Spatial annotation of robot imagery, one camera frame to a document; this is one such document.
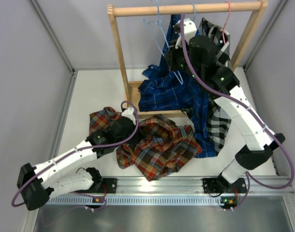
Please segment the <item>red brown plaid shirt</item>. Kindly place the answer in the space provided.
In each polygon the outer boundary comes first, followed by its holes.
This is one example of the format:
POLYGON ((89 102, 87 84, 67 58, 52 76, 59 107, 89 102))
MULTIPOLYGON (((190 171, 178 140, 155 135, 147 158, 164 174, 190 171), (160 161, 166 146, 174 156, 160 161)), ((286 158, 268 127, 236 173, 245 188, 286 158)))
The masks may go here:
POLYGON ((202 151, 190 125, 178 126, 161 114, 139 122, 135 144, 114 149, 119 168, 136 166, 148 180, 177 173, 202 151))

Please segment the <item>light blue hanger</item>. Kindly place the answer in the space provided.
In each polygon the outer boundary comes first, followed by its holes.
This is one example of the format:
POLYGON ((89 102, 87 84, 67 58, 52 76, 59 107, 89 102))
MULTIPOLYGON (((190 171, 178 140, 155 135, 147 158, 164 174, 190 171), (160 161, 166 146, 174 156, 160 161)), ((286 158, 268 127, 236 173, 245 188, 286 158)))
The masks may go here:
POLYGON ((164 32, 162 26, 162 16, 160 14, 160 4, 158 0, 155 0, 155 7, 156 7, 156 16, 155 18, 143 18, 143 23, 145 28, 147 29, 148 33, 150 34, 154 44, 156 45, 157 49, 161 54, 159 68, 167 64, 165 60, 165 54, 169 49, 169 41, 167 39, 167 34, 164 32))

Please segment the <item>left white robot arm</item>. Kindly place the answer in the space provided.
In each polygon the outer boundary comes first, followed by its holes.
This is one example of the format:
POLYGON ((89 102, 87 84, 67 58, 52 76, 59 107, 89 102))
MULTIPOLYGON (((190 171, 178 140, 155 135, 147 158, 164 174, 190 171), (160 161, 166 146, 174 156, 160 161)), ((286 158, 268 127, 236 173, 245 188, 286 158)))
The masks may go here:
POLYGON ((21 166, 17 188, 27 210, 44 206, 51 198, 78 190, 100 191, 102 177, 96 168, 69 175, 85 163, 98 160, 112 153, 118 146, 132 142, 137 136, 138 121, 122 116, 105 129, 99 129, 87 136, 70 151, 51 160, 32 166, 21 166))

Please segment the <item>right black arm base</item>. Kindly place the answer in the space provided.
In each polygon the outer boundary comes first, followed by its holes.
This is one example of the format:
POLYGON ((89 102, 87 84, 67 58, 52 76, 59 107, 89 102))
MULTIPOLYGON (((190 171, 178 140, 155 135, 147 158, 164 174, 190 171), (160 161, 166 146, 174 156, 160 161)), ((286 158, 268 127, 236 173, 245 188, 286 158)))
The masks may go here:
POLYGON ((223 210, 233 211, 249 193, 245 179, 240 177, 230 184, 223 177, 203 178, 203 191, 213 198, 221 197, 220 203, 223 210))

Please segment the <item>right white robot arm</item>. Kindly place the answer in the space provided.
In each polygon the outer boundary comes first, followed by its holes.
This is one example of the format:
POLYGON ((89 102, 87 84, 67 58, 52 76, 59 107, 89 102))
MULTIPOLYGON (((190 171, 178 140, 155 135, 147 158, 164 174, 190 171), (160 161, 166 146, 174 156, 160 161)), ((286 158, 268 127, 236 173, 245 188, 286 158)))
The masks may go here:
POLYGON ((221 107, 237 126, 246 145, 219 174, 217 186, 228 192, 249 170, 265 163, 280 148, 283 134, 275 134, 263 123, 246 100, 239 80, 229 67, 229 58, 222 59, 219 46, 207 36, 180 35, 170 41, 164 54, 170 71, 188 78, 187 87, 198 86, 221 107))

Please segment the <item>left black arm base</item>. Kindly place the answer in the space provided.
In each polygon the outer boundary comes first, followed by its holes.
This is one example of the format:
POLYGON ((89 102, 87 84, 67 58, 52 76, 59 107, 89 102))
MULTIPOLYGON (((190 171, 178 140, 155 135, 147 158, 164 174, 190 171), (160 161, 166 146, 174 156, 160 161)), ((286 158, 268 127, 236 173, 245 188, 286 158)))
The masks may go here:
POLYGON ((76 174, 84 174, 84 172, 91 174, 94 184, 89 189, 77 190, 75 193, 82 196, 87 196, 88 194, 102 194, 100 197, 92 197, 92 203, 99 203, 99 205, 87 205, 91 209, 100 209, 106 204, 106 195, 115 194, 117 189, 117 178, 104 178, 101 176, 99 170, 96 168, 83 168, 80 167, 76 174))

